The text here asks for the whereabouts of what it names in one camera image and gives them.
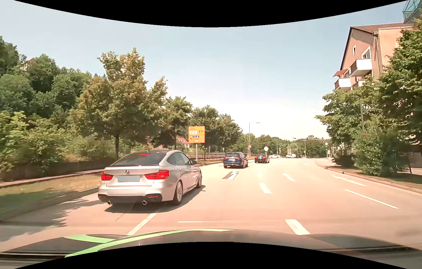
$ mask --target silver car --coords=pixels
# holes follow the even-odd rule
[[[201,188],[202,174],[195,160],[179,150],[135,152],[105,168],[98,198],[108,204],[172,201]]]

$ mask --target yellow road sign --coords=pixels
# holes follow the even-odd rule
[[[187,128],[190,143],[204,143],[205,133],[204,126],[190,126]]]

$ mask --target blue suv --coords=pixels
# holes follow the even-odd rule
[[[244,168],[249,166],[249,162],[242,152],[227,152],[222,160],[224,168],[229,166]]]

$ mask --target road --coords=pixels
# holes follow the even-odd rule
[[[0,224],[0,252],[67,235],[188,228],[360,235],[422,249],[422,194],[323,169],[326,159],[202,167],[203,186],[177,207],[110,206],[96,194]]]

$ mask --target brake light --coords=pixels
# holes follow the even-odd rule
[[[157,173],[144,175],[148,180],[164,180],[169,176],[169,170],[160,170]]]
[[[105,181],[112,180],[112,177],[113,175],[105,174],[105,171],[101,172],[101,180],[105,180]]]

